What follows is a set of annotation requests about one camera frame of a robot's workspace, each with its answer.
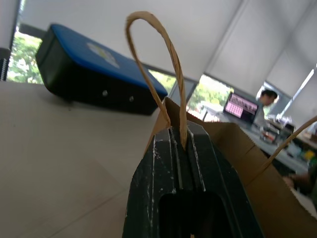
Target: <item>paper bag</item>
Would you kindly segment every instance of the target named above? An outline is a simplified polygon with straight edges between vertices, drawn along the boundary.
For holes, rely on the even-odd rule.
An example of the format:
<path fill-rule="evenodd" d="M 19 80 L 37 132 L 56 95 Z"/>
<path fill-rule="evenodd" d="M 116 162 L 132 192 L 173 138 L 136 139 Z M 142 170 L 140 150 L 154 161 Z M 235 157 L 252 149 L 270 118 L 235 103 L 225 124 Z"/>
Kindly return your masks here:
<path fill-rule="evenodd" d="M 164 105 L 172 126 L 179 126 L 179 106 L 169 98 Z M 266 237 L 316 238 L 317 220 L 298 202 L 273 165 L 257 176 L 267 157 L 234 123 L 203 122 L 187 113 L 187 120 L 202 125 L 211 141 L 236 169 Z M 166 121 L 160 113 L 152 136 L 164 129 Z"/>
<path fill-rule="evenodd" d="M 160 101 L 151 81 L 144 72 L 142 64 L 134 49 L 130 34 L 133 21 L 143 19 L 151 24 L 162 35 L 175 69 L 176 79 L 181 96 L 179 107 L 169 98 L 164 105 Z M 175 48 L 168 37 L 166 30 L 155 16 L 148 12 L 135 12 L 127 17 L 126 36 L 131 53 L 142 72 L 154 100 L 160 108 L 160 114 L 152 131 L 147 148 L 153 135 L 166 127 L 178 127 L 181 143 L 186 148 L 187 120 L 204 127 L 211 141 L 219 148 L 223 156 L 236 169 L 251 206 L 259 221 L 262 230 L 268 238 L 317 238 L 317 220 L 306 211 L 295 198 L 289 187 L 285 184 L 280 174 L 271 165 L 275 155 L 301 130 L 317 120 L 317 117 L 308 121 L 294 134 L 292 134 L 277 150 L 267 159 L 253 141 L 234 123 L 202 122 L 189 113 L 186 113 L 184 92 L 184 79 L 180 62 Z"/>

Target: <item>bag handle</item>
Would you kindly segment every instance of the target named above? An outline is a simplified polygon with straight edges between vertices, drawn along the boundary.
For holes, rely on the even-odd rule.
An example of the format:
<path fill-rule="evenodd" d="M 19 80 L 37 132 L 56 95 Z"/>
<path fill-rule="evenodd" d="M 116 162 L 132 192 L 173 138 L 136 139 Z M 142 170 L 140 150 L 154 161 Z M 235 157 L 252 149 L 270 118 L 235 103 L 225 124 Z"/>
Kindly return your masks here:
<path fill-rule="evenodd" d="M 144 68 L 137 56 L 137 53 L 135 51 L 134 48 L 134 44 L 132 41 L 132 37 L 131 37 L 131 33 L 130 33 L 130 27 L 132 25 L 132 23 L 135 20 L 138 19 L 143 19 L 146 22 L 148 22 L 152 27 L 154 27 L 163 37 L 165 44 L 167 46 L 168 52 L 170 54 L 170 57 L 172 59 L 172 63 L 173 63 L 173 67 L 175 70 L 175 74 L 176 74 L 176 79 L 177 79 L 177 84 L 178 84 L 178 88 L 179 88 L 179 95 L 180 95 L 180 112 L 179 112 L 179 117 L 180 117 L 180 140 L 181 140 L 181 144 L 184 148 L 184 150 L 186 150 L 186 142 L 187 142 L 187 119 L 186 119 L 186 100 L 185 100 L 185 88 L 184 88 L 184 78 L 183 78 L 183 72 L 182 72 L 182 68 L 180 66 L 180 62 L 179 62 L 179 58 L 178 55 L 176 53 L 176 50 L 174 48 L 174 45 L 172 44 L 166 30 L 164 29 L 164 27 L 162 26 L 162 24 L 160 23 L 160 21 L 151 13 L 147 12 L 147 11 L 136 11 L 132 14 L 130 14 L 127 18 L 126 18 L 126 25 L 125 25 L 125 34 L 127 37 L 127 41 L 129 44 L 129 48 L 130 51 L 133 55 L 134 60 L 136 61 L 147 85 L 149 86 L 150 92 L 155 100 L 155 102 L 157 103 L 158 107 L 160 108 L 161 112 L 163 113 L 163 116 L 167 122 L 166 127 L 170 127 L 170 118 L 168 116 L 167 110 L 165 108 L 165 106 L 163 105 L 162 101 L 160 100 L 158 93 L 156 92 L 153 84 L 151 83 L 151 81 L 149 80 L 149 77 L 147 76 L 147 74 L 144 71 Z"/>
<path fill-rule="evenodd" d="M 269 157 L 269 159 L 260 167 L 260 169 L 257 171 L 256 176 L 249 182 L 249 184 L 256 178 L 258 175 L 262 174 L 272 163 L 272 161 L 275 159 L 275 157 L 278 155 L 279 152 L 281 152 L 282 149 L 285 148 L 285 146 L 291 142 L 296 136 L 299 135 L 303 130 L 305 130 L 307 127 L 309 127 L 311 124 L 317 121 L 317 116 L 310 119 L 308 122 L 304 123 L 300 128 L 298 128 L 293 134 L 291 134 L 276 150 L 275 152 Z"/>

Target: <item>white table surface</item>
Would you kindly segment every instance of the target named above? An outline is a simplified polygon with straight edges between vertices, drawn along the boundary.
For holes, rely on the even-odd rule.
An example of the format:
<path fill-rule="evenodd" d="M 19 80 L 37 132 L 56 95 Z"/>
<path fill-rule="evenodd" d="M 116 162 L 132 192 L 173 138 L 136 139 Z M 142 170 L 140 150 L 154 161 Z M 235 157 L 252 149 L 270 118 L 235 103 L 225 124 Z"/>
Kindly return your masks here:
<path fill-rule="evenodd" d="M 119 238 L 151 117 L 0 82 L 0 236 Z"/>

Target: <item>black case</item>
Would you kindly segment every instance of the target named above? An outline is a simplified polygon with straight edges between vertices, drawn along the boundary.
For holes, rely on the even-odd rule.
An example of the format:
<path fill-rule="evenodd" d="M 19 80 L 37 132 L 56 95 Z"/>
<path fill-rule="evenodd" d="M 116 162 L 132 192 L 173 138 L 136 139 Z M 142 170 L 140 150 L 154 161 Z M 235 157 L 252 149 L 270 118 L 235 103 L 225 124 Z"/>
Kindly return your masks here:
<path fill-rule="evenodd" d="M 133 60 L 66 27 L 49 28 L 36 61 L 46 88 L 67 100 L 146 115 L 157 108 Z M 163 100 L 166 90 L 148 75 Z"/>

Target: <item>window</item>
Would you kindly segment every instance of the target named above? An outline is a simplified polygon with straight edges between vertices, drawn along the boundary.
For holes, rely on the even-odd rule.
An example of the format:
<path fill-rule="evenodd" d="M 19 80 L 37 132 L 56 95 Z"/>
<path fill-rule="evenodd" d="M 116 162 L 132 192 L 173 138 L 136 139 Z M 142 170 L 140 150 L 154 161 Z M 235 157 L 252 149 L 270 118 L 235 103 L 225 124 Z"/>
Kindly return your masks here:
<path fill-rule="evenodd" d="M 158 80 L 158 82 L 161 83 L 161 85 L 163 85 L 167 93 L 170 94 L 174 86 L 174 83 L 176 82 L 176 78 L 164 73 L 151 70 L 151 69 L 149 69 L 149 72 L 154 76 L 154 78 Z"/>
<path fill-rule="evenodd" d="M 201 120 L 217 121 L 217 113 L 222 112 L 233 91 L 233 88 L 203 74 L 188 101 L 187 111 Z"/>
<path fill-rule="evenodd" d="M 7 81 L 43 84 L 35 54 L 42 40 L 15 32 Z"/>

